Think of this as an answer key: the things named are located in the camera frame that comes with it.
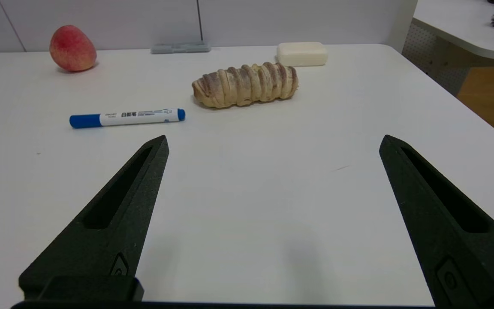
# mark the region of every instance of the whiteboard marker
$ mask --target whiteboard marker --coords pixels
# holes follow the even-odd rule
[[[108,125],[140,124],[184,121],[186,112],[180,108],[166,108],[158,111],[89,114],[70,116],[70,125],[76,129],[84,127],[106,127]]]

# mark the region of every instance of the white desk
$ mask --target white desk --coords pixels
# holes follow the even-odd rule
[[[0,308],[22,299],[19,274],[163,134],[170,156],[137,271],[145,300],[431,305],[380,141],[409,142],[494,218],[494,129],[390,47],[328,49],[326,66],[298,68],[291,100],[221,111],[194,104],[191,82],[271,61],[275,47],[100,51],[79,74],[47,53],[0,54]],[[68,124],[165,107],[186,121]]]
[[[418,0],[417,25],[476,55],[494,59],[494,4],[487,0]]]

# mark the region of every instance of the bread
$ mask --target bread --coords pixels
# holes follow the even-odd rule
[[[287,99],[298,88],[298,77],[293,67],[281,63],[242,65],[210,74],[192,83],[196,100],[208,107],[243,106],[255,101],[270,102]]]

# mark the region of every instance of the red apple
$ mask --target red apple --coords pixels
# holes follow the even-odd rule
[[[96,60],[93,43],[78,27],[72,25],[61,26],[55,31],[49,52],[61,68],[71,72],[90,69]]]

